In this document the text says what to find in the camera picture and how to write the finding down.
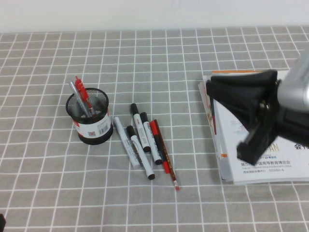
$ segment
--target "whiteboard marker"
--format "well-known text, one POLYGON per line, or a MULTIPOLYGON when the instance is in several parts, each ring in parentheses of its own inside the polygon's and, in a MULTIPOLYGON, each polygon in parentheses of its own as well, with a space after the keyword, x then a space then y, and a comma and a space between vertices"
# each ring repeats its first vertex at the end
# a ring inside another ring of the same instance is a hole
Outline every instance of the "whiteboard marker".
POLYGON ((122 141, 122 143, 123 143, 124 146, 125 146, 126 153, 127 153, 127 155, 129 156, 129 159, 130 159, 130 161, 131 161, 131 164, 132 164, 133 168, 134 168, 134 169, 139 168, 139 167, 140 167, 140 163, 139 163, 138 159, 137 159, 136 156, 135 156, 135 152, 134 152, 134 150, 133 150, 132 143, 131 143, 131 141, 127 138, 126 133, 125 133, 125 130, 124 130, 124 128, 122 127, 119 118, 118 118, 118 117, 115 117, 115 118, 114 118, 114 122, 115 122, 116 128, 117 128, 117 130, 118 130, 118 133, 119 133, 119 135, 120 135, 121 141, 122 141))
POLYGON ((135 121, 135 125, 137 128, 137 132, 139 134, 140 137, 140 143, 141 146, 143 147, 144 152, 149 152, 150 151, 150 146, 146 137, 146 132, 144 129, 144 126, 141 122, 141 118, 140 118, 140 114, 139 114, 139 110, 137 109, 137 106, 135 103, 131 104, 131 111, 133 114, 133 118, 135 121))
POLYGON ((143 151, 143 148, 140 145, 139 139, 137 138, 133 126, 128 126, 126 128, 127 134, 131 137, 132 145, 136 149, 137 154, 140 156, 141 163, 144 166, 148 179, 153 180, 155 178, 155 174, 151 169, 151 166, 147 160, 147 157, 143 151))
POLYGON ((147 114, 145 112, 141 113, 140 118, 141 118, 141 122, 144 125, 145 131, 146 131, 147 139, 148 139, 150 149, 151 149, 151 154, 152 154, 154 161, 155 161, 154 163, 156 165, 160 165, 160 164, 162 164, 162 159, 159 155, 158 148, 155 144, 155 138, 154 138, 154 135, 151 131, 147 114))

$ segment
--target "pen holder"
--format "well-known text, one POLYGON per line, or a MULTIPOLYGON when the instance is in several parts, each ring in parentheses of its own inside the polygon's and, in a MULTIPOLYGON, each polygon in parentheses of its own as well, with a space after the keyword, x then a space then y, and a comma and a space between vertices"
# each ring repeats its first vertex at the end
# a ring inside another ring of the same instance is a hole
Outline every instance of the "pen holder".
POLYGON ((78 137, 85 144, 98 145, 108 140, 113 132, 113 126, 109 117, 109 100, 102 90, 86 88, 89 101, 96 115, 86 117, 76 97, 72 94, 66 103, 66 110, 72 117, 78 137))

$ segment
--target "pen cup label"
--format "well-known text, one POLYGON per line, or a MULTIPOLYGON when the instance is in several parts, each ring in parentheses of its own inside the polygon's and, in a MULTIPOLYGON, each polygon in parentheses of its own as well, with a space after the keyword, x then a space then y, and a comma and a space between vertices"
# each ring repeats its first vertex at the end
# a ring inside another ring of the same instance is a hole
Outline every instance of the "pen cup label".
POLYGON ((78 122, 74 122, 74 126, 77 132, 88 139, 95 139, 105 135, 111 128, 111 119, 109 117, 109 113, 105 115, 103 119, 99 122, 93 124, 82 124, 78 122))

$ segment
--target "book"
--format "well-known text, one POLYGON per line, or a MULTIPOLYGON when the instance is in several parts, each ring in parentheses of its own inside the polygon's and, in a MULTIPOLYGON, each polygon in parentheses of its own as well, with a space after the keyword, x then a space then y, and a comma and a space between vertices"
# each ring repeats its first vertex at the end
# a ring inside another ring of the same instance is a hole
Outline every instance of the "book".
MULTIPOLYGON (((283 79, 287 72, 278 71, 278 79, 283 79)), ((217 72, 216 75, 234 73, 217 72)), ((281 137, 269 146, 255 166, 237 158, 236 147, 248 132, 229 110, 209 98, 206 81, 210 78, 203 76, 203 82, 198 87, 210 125, 221 178, 234 184, 309 181, 309 148, 281 137)))

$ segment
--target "white wall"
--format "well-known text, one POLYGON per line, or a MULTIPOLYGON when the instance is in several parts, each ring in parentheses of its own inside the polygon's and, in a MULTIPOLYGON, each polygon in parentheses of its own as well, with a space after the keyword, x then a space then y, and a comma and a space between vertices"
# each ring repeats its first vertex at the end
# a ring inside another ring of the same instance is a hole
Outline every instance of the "white wall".
POLYGON ((309 24, 309 0, 0 0, 0 32, 309 24))

